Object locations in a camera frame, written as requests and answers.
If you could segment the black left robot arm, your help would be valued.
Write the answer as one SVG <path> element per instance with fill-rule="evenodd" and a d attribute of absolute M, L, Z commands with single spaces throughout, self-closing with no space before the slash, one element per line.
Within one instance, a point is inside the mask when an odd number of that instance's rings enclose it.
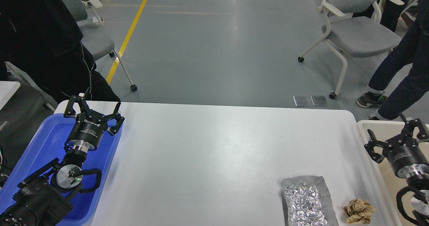
<path fill-rule="evenodd" d="M 71 96 L 63 116 L 48 117 L 1 190 L 2 226 L 85 223 L 100 198 L 124 117 L 120 102 L 104 115 L 86 95 Z"/>

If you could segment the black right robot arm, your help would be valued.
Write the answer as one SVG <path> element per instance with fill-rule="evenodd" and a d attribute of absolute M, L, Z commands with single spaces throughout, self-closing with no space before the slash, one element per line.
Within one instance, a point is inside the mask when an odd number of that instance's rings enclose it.
<path fill-rule="evenodd" d="M 396 205 L 404 219 L 417 226 L 428 225 L 428 159 L 419 145 L 428 141 L 428 129 L 420 119 L 400 117 L 404 126 L 400 133 L 380 140 L 367 129 L 369 139 L 364 149 L 370 159 L 380 164 L 387 160 L 396 177 L 407 185 L 396 194 Z"/>

